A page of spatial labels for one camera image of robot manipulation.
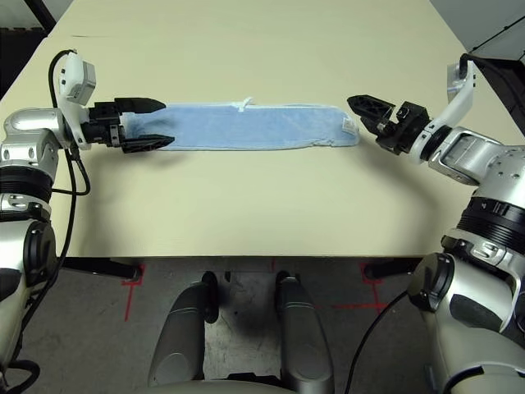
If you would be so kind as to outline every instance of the table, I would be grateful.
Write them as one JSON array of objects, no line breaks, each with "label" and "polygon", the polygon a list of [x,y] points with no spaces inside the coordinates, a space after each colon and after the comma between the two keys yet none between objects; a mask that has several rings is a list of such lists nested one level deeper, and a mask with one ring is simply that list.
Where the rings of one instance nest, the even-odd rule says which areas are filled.
[{"label": "table", "polygon": [[[50,106],[48,64],[76,48],[96,67],[89,102],[324,103],[371,94],[437,115],[446,66],[463,48],[422,0],[75,0],[0,102]],[[478,73],[462,126],[506,144],[523,138]],[[473,189],[377,147],[272,152],[83,153],[93,185],[80,198],[76,257],[191,255],[406,256],[439,249]],[[69,187],[64,160],[57,187]],[[69,199],[54,195],[58,244]]]}]

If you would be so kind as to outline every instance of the wall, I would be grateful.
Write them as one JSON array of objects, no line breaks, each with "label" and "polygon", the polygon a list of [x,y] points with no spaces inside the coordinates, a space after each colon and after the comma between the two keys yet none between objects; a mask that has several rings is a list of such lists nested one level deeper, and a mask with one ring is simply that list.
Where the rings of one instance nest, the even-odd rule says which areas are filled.
[{"label": "wall", "polygon": [[[523,0],[431,0],[467,51],[525,15]],[[525,20],[473,53],[518,59],[525,51]]]},{"label": "wall", "polygon": [[[73,0],[43,0],[58,21]],[[0,0],[0,27],[41,27],[24,0]]]}]

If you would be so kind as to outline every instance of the cable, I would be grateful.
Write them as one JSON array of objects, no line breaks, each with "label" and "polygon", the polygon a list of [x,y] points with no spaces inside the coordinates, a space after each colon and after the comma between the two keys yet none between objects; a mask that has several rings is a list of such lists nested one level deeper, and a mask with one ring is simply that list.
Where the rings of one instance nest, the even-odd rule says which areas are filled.
[{"label": "cable", "polygon": [[486,39],[485,41],[483,41],[481,44],[477,45],[476,47],[472,48],[472,51],[470,52],[474,52],[474,51],[477,51],[479,48],[481,48],[483,45],[489,43],[490,41],[492,41],[493,39],[495,39],[497,36],[499,36],[500,34],[503,34],[505,31],[507,31],[508,29],[510,29],[512,26],[514,25],[517,25],[519,22],[523,21],[525,19],[525,15],[524,16],[521,16],[517,21],[514,21],[513,23],[511,23],[510,25],[507,25],[507,26],[503,26],[503,29],[501,29],[500,31],[498,31],[496,34],[494,34],[492,37]]},{"label": "cable", "polygon": [[[66,56],[68,53],[73,52],[70,49],[67,49],[65,51],[60,51],[49,63],[49,70],[48,70],[48,83],[49,83],[49,93],[51,95],[51,101],[54,108],[57,107],[57,97],[55,95],[55,85],[53,82],[53,74],[55,66],[57,65],[58,61],[61,57]],[[78,156],[78,152],[73,149],[73,154],[80,158]],[[60,268],[64,264],[64,261],[66,260],[67,250],[69,249],[69,244],[71,243],[71,235],[73,232],[73,224],[75,222],[75,210],[76,210],[76,198],[77,198],[77,192],[76,192],[76,178],[75,178],[75,171],[73,169],[73,159],[72,159],[72,153],[70,150],[64,149],[64,154],[66,155],[66,163],[67,163],[67,169],[69,170],[69,176],[71,180],[71,205],[69,210],[69,219],[67,223],[67,230],[66,230],[66,238],[64,240],[64,246],[62,247],[62,252],[60,253],[60,257],[58,258],[57,262],[57,269],[53,273],[53,275],[48,279],[42,290],[38,293],[36,299],[33,300],[31,303],[29,309],[24,315],[24,318],[22,319],[22,325],[21,325],[21,332],[25,330],[27,327],[27,324],[31,320],[31,318],[34,315],[34,312],[36,309],[40,306],[42,303],[43,298],[48,293],[49,289],[55,284],[57,281],[58,272],[60,271]],[[86,182],[86,191],[89,192],[89,181]]]},{"label": "cable", "polygon": [[[57,96],[55,94],[55,85],[53,82],[53,75],[54,75],[55,67],[58,61],[63,56],[66,56],[68,53],[71,53],[71,52],[74,52],[74,51],[70,49],[60,51],[52,59],[51,63],[49,63],[48,83],[49,83],[49,94],[51,95],[51,102],[52,102],[53,108],[57,108]],[[25,328],[27,327],[27,324],[33,317],[36,309],[42,303],[43,298],[47,295],[49,289],[51,289],[51,287],[53,287],[53,285],[57,281],[58,273],[60,269],[62,268],[64,262],[66,261],[66,255],[69,249],[69,245],[71,243],[71,236],[73,233],[73,225],[75,223],[76,198],[79,195],[87,195],[91,191],[89,177],[88,177],[87,172],[85,171],[84,164],[82,163],[82,160],[80,159],[78,147],[76,147],[75,145],[72,145],[70,149],[64,149],[64,154],[66,156],[67,169],[69,171],[69,176],[71,180],[71,191],[62,190],[62,189],[52,189],[52,191],[55,191],[57,193],[68,194],[71,196],[71,205],[70,205],[70,211],[69,211],[69,219],[67,222],[66,238],[64,240],[64,245],[62,247],[62,252],[60,253],[60,257],[58,258],[58,261],[57,261],[57,267],[55,269],[55,272],[52,273],[52,276],[48,279],[48,281],[45,283],[42,289],[32,294],[32,296],[36,296],[36,298],[28,299],[29,309],[27,310],[24,317],[22,318],[21,330],[20,330],[20,336],[19,336],[19,345],[18,345],[19,347],[21,347],[21,339],[22,339],[23,331],[25,330]],[[84,178],[85,191],[80,192],[80,193],[76,191],[76,178],[75,178],[75,170],[73,168],[73,161],[76,161],[79,167],[79,170],[82,174],[82,177]],[[27,390],[30,386],[32,386],[33,383],[36,381],[36,379],[40,375],[40,367],[38,366],[38,364],[36,364],[34,361],[14,360],[16,358],[16,355],[15,357],[13,357],[13,360],[9,364],[9,367],[14,368],[14,369],[23,369],[23,370],[29,371],[31,372],[31,375],[20,385],[10,389],[7,392],[8,394],[22,393],[23,391]]]},{"label": "cable", "polygon": [[33,383],[36,382],[36,379],[38,379],[40,376],[40,367],[34,361],[15,360],[9,364],[9,368],[21,369],[23,371],[27,371],[31,373],[31,375],[18,386],[14,386],[10,388],[9,390],[7,390],[7,394],[20,394],[24,392],[29,387],[31,387]]},{"label": "cable", "polygon": [[[63,51],[60,51],[55,55],[55,57],[52,59],[51,63],[49,63],[49,69],[48,69],[48,84],[49,84],[49,95],[51,96],[51,103],[53,108],[58,107],[57,103],[57,94],[55,93],[55,83],[54,83],[54,74],[55,74],[55,67],[58,64],[58,61],[66,56],[68,53],[74,52],[72,49],[66,49]],[[77,192],[76,195],[88,195],[91,191],[91,184],[89,182],[88,173],[85,171],[84,164],[82,163],[82,160],[80,159],[80,155],[78,152],[76,154],[73,154],[74,160],[76,161],[76,164],[80,170],[80,173],[82,174],[82,178],[84,179],[85,184],[85,191]],[[69,190],[63,190],[63,189],[52,189],[53,193],[60,193],[63,195],[72,195],[73,192]]]},{"label": "cable", "polygon": [[52,59],[51,63],[49,63],[48,68],[48,84],[49,84],[49,94],[51,95],[51,103],[53,108],[58,108],[57,104],[57,96],[55,94],[55,83],[53,81],[54,73],[55,73],[55,67],[57,66],[58,61],[66,56],[68,53],[74,52],[73,49],[66,49],[64,51],[60,51],[55,55],[55,57]]},{"label": "cable", "polygon": [[[88,195],[91,191],[91,183],[89,182],[88,173],[85,171],[84,164],[82,163],[82,160],[75,160],[76,165],[78,166],[80,170],[80,174],[82,174],[82,179],[84,180],[85,188],[84,191],[79,191],[76,193],[77,196],[82,195]],[[70,190],[63,190],[63,189],[52,189],[53,193],[60,193],[62,195],[72,195],[73,193]]]},{"label": "cable", "polygon": [[358,349],[355,351],[354,358],[352,359],[352,364],[350,365],[350,371],[348,372],[348,378],[346,380],[346,387],[345,387],[345,394],[349,394],[350,392],[350,386],[352,385],[352,378],[354,377],[354,371],[355,366],[358,363],[359,355],[361,354],[361,351],[364,348],[364,345],[367,343],[368,337],[370,337],[370,334],[372,334],[373,329],[376,327],[376,325],[381,321],[383,317],[385,317],[386,313],[392,309],[394,305],[396,305],[399,301],[401,301],[405,296],[407,295],[406,291],[403,291],[401,294],[399,294],[397,297],[395,297],[382,311],[380,314],[377,315],[376,319],[370,324],[370,327],[368,330],[364,333],[363,339],[361,340],[361,343],[359,343]]}]

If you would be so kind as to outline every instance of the floor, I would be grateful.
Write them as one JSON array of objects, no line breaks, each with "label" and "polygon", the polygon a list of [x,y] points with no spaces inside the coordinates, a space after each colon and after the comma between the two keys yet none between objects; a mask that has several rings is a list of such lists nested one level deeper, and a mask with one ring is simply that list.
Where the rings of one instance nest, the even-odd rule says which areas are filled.
[{"label": "floor", "polygon": [[[219,277],[221,314],[206,326],[206,378],[234,372],[279,373],[273,312],[275,275],[300,273],[317,305],[341,393],[351,357],[381,307],[409,277],[363,278],[362,259],[192,258],[144,261],[140,285],[62,271],[25,331],[21,358],[42,369],[28,391],[132,393],[146,386],[153,350],[173,300],[206,270]],[[225,272],[231,272],[229,281]],[[352,393],[428,393],[423,365],[427,333],[418,311],[402,300],[377,327],[358,362]]]}]

